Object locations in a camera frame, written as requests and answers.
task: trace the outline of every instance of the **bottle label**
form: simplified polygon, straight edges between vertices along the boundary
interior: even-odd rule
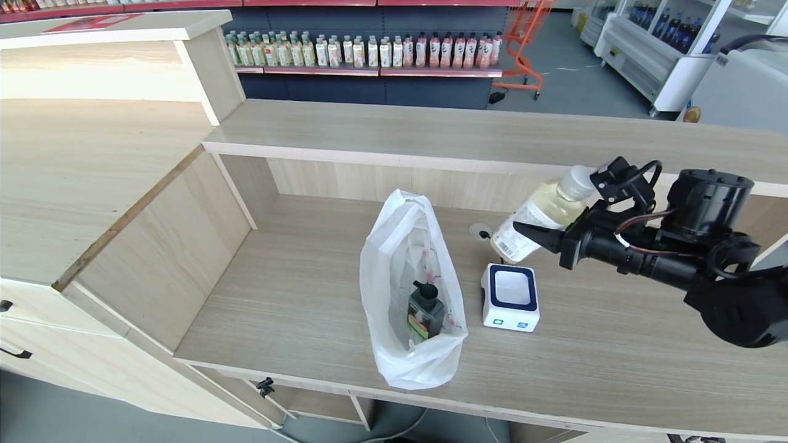
[[[564,229],[553,221],[530,199],[522,205],[520,210],[509,216],[506,221],[492,235],[493,243],[507,255],[508,262],[521,262],[528,254],[540,248],[539,244],[515,231],[513,222],[526,223],[527,225],[542,226],[548,229]]]
[[[429,327],[433,320],[433,316],[426,313],[416,302],[407,301],[407,322],[425,340],[429,338]]]

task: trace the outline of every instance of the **wooden counter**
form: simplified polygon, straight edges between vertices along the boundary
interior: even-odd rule
[[[539,251],[535,333],[481,325],[481,273],[496,256],[476,222],[500,224],[543,178],[623,155],[716,167],[788,195],[785,136],[656,121],[246,101],[204,142],[256,230],[208,297],[175,356],[224,374],[580,430],[788,437],[788,354],[713,336],[680,291]],[[359,253],[380,201],[401,187],[430,197],[463,288],[470,335],[446,385],[407,392],[374,364]],[[753,195],[738,228],[762,232]],[[779,224],[774,242],[788,230]]]

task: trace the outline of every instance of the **blue bottle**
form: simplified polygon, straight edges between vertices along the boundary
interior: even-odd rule
[[[718,40],[719,40],[719,26],[714,31],[714,34],[712,34],[712,37],[708,40],[708,43],[706,43],[706,47],[703,48],[703,53],[711,54],[712,49],[714,48],[714,43],[717,43]]]
[[[662,35],[662,41],[667,44],[671,44],[671,42],[673,41],[673,37],[675,36],[676,31],[678,31],[678,27],[681,25],[681,23],[682,23],[682,14],[678,13],[676,14],[676,17],[673,20],[668,22],[667,28],[665,29],[665,33]]]
[[[652,35],[654,35],[657,39],[661,38],[662,32],[665,30],[665,25],[667,25],[667,22],[670,19],[671,19],[671,9],[670,8],[663,9],[662,15],[660,15],[660,19],[657,20],[656,24],[654,25],[654,32],[652,32]]]
[[[682,50],[682,41],[684,41],[684,36],[690,32],[691,27],[692,18],[686,17],[684,23],[680,24],[678,29],[676,29],[676,34],[673,36],[673,40],[671,40],[671,46],[676,50]]]

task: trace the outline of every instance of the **wooden panel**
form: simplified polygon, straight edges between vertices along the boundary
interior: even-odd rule
[[[207,367],[193,368],[215,385],[222,388],[228,395],[245,404],[250,409],[266,417],[273,425],[280,426],[284,423],[285,413],[273,403],[262,398],[260,393],[251,388],[247,383],[235,378],[227,378],[218,371]]]
[[[480,415],[788,436],[781,420],[788,408],[784,347],[744,349],[721,341],[682,303],[683,293],[618,275],[604,263],[583,261],[569,272],[553,254],[537,251],[526,262],[537,270],[544,308],[535,333],[483,327],[479,279],[498,259],[467,231],[475,222],[495,225],[505,217],[500,213],[435,208],[470,335],[448,384],[429,392],[390,388],[375,367],[358,286],[359,251],[380,206],[280,196],[270,219],[244,241],[176,357]],[[293,325],[307,323],[293,333]]]
[[[198,103],[113,100],[4,100],[0,125],[0,272],[45,285],[211,130]]]
[[[13,344],[3,341],[2,347],[9,352],[19,353],[24,351],[23,348],[16,348]],[[14,374],[24,375],[25,377],[35,378],[42,382],[51,383],[53,385],[61,386],[63,388],[74,389],[83,393],[89,393],[98,396],[108,396],[106,393],[94,388],[93,386],[77,380],[70,375],[61,372],[58,368],[48,367],[39,358],[18,359],[15,357],[3,354],[0,357],[0,368],[13,372]]]
[[[635,165],[661,160],[668,174],[737,173],[763,182],[756,194],[788,196],[784,134],[673,121],[253,99],[204,145],[219,154],[494,173],[598,166],[622,155]]]
[[[212,125],[219,125],[245,99],[235,67],[230,63],[221,28],[191,40],[175,42],[180,59]]]
[[[372,430],[372,426],[374,425],[372,414],[375,410],[375,400],[352,395],[350,396],[350,400],[353,402],[355,411],[359,414],[364,429]]]
[[[264,427],[206,390],[196,388],[178,371],[126,339],[12,319],[5,320],[0,327],[3,344],[28,350],[33,354],[31,359],[108,396],[162,414]]]
[[[235,155],[220,157],[227,168],[230,181],[236,186],[238,196],[245,203],[255,224],[262,223],[279,196],[268,162],[264,158]]]
[[[295,390],[290,411],[298,415],[361,424],[349,395],[319,393],[308,389]]]
[[[563,443],[575,437],[580,437],[583,434],[585,434],[585,432],[577,430],[530,425],[526,423],[509,423],[511,443]]]
[[[76,280],[173,352],[249,229],[216,163],[202,153]]]
[[[200,102],[173,42],[92,43],[2,52],[3,99]]]
[[[434,206],[496,212],[516,210],[539,184],[554,178],[281,158],[269,158],[268,164],[282,194],[383,202],[401,188],[427,195]]]
[[[115,335],[51,286],[3,278],[0,279],[0,299],[13,302],[7,312],[0,314],[0,320],[18,318],[91,333]]]
[[[751,195],[734,227],[748,233],[761,246],[758,260],[788,240],[788,199]]]

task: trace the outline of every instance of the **drawer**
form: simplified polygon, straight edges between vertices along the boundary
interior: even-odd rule
[[[43,325],[116,336],[50,286],[0,279],[0,300],[7,310],[0,318],[15,318]]]

